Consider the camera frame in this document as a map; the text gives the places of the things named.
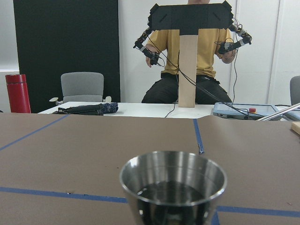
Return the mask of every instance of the red thermos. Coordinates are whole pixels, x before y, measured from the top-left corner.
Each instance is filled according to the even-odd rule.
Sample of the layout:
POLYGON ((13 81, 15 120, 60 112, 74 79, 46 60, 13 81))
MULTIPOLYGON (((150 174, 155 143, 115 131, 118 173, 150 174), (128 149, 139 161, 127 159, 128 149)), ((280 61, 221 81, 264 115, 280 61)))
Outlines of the red thermos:
POLYGON ((31 113, 25 74, 6 75, 10 111, 31 113))

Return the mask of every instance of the brown table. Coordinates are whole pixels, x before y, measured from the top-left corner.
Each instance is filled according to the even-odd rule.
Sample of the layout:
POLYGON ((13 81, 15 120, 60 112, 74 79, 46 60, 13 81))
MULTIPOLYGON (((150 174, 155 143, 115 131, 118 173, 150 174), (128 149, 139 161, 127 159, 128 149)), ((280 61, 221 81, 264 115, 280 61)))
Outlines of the brown table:
POLYGON ((200 141, 228 176, 221 224, 300 224, 290 122, 0 113, 0 124, 0 225, 132 225, 121 167, 154 150, 197 153, 200 141))

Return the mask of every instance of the metal cup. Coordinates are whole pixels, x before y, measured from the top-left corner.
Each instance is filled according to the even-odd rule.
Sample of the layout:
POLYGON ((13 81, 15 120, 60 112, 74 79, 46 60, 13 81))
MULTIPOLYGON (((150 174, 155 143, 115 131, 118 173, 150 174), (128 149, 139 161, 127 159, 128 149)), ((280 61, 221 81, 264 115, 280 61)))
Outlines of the metal cup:
POLYGON ((182 151, 129 160, 120 182, 137 225, 209 224, 227 177, 215 162, 182 151))

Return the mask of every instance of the black t-shaped board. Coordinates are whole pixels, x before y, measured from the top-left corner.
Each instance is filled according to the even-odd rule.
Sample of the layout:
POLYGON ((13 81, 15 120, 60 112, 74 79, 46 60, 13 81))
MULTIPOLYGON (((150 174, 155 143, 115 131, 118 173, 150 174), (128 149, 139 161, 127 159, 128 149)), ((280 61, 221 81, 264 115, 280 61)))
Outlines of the black t-shaped board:
POLYGON ((233 23, 231 5, 217 4, 155 5, 151 11, 151 30, 180 30, 180 35, 198 35, 199 29, 227 29, 233 23))

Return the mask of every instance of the wooden post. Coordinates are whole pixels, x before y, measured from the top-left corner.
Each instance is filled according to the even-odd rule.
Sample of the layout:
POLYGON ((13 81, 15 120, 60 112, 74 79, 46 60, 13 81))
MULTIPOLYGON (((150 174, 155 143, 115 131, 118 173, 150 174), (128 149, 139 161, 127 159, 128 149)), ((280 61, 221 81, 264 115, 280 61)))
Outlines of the wooden post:
MULTIPOLYGON (((198 35, 180 35, 179 68, 196 82, 198 35)), ((195 86, 179 73, 178 107, 195 107, 195 86)))

